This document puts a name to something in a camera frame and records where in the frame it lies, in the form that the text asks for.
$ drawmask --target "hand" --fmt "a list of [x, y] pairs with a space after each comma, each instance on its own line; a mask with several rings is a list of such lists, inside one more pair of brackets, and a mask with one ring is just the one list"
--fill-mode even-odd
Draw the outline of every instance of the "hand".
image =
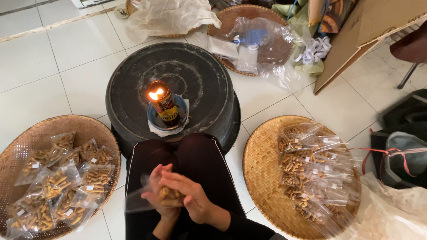
[[178, 190], [186, 195], [184, 206], [195, 223], [207, 223], [221, 231], [227, 230], [230, 226], [230, 213], [209, 201], [200, 184], [183, 175], [167, 171], [162, 171], [162, 178], [159, 184]]
[[149, 188], [151, 189], [148, 192], [141, 194], [142, 198], [147, 199], [153, 206], [156, 207], [157, 212], [161, 215], [162, 221], [167, 222], [176, 222], [181, 212], [181, 208], [165, 208], [157, 203], [157, 195], [160, 191], [159, 182], [161, 180], [162, 172], [170, 172], [172, 170], [172, 164], [163, 166], [159, 164], [153, 169], [149, 178]]

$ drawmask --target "white plastic sheet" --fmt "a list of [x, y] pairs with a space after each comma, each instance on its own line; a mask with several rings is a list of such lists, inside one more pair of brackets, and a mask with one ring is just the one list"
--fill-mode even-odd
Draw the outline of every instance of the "white plastic sheet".
[[138, 9], [126, 23], [126, 34], [136, 42], [149, 36], [187, 34], [202, 24], [221, 27], [208, 0], [143, 0], [131, 3]]

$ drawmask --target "woven bamboo tray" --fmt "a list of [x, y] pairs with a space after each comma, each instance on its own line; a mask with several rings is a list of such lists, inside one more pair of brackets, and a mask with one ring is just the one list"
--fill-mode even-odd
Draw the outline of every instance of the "woven bamboo tray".
[[[279, 14], [275, 13], [271, 9], [250, 4], [231, 6], [218, 12], [216, 14], [216, 17], [221, 21], [221, 29], [218, 29], [213, 25], [209, 25], [208, 35], [210, 36], [216, 36], [217, 34], [225, 35], [231, 32], [231, 30], [234, 28], [234, 24], [236, 22], [237, 17], [246, 17], [249, 19], [266, 18], [273, 22], [282, 24], [283, 26], [288, 25], [288, 23]], [[292, 44], [289, 44], [288, 46], [281, 46], [281, 48], [289, 50], [289, 52], [285, 54], [286, 57], [283, 59], [283, 63], [285, 63], [289, 59], [290, 54], [292, 53]], [[228, 69], [233, 72], [240, 73], [246, 76], [257, 76], [253, 73], [245, 73], [242, 71], [238, 71], [234, 68], [234, 65], [229, 60], [220, 59], [218, 56], [217, 58], [222, 62], [222, 64], [224, 64]]]
[[[20, 199], [29, 187], [29, 185], [14, 186], [26, 156], [32, 150], [50, 149], [51, 136], [73, 130], [76, 131], [74, 146], [80, 146], [95, 138], [98, 147], [104, 145], [117, 153], [118, 158], [111, 163], [115, 169], [108, 182], [110, 188], [102, 206], [110, 199], [119, 180], [121, 167], [119, 146], [110, 129], [94, 118], [80, 115], [64, 115], [46, 119], [19, 135], [0, 155], [0, 235], [2, 237], [6, 236], [7, 230], [8, 216], [5, 207]], [[72, 230], [62, 222], [55, 230], [39, 233], [34, 239], [57, 239], [71, 232]]]
[[[130, 16], [132, 13], [136, 12], [138, 9], [135, 8], [135, 6], [131, 3], [131, 0], [126, 0], [126, 11], [128, 12], [128, 16]], [[197, 27], [190, 29], [186, 34], [169, 34], [169, 35], [162, 35], [158, 36], [161, 38], [178, 38], [178, 37], [184, 37], [185, 35], [194, 32], [197, 29]]]
[[[282, 170], [278, 167], [277, 135], [280, 129], [302, 122], [316, 123], [306, 117], [288, 115], [270, 119], [255, 129], [246, 142], [243, 153], [243, 176], [258, 210], [275, 227], [298, 239], [325, 239], [298, 215], [295, 204], [284, 196], [284, 189], [279, 183]], [[359, 181], [353, 181], [350, 187], [361, 192], [360, 176], [355, 169], [354, 176]], [[359, 206], [360, 201], [354, 206], [347, 205], [346, 208], [355, 217]]]

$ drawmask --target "burning candle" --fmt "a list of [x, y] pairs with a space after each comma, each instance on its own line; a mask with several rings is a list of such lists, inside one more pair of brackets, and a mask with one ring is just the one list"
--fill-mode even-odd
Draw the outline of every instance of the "burning candle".
[[174, 127], [179, 123], [179, 113], [166, 83], [163, 81], [150, 83], [147, 87], [147, 96], [167, 127]]

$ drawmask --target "cardboard box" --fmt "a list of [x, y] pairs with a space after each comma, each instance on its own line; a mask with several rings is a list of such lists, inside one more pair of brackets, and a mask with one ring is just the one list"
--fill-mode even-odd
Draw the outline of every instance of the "cardboard box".
[[331, 40], [324, 71], [317, 76], [314, 94], [378, 42], [427, 16], [427, 0], [359, 0], [341, 31]]

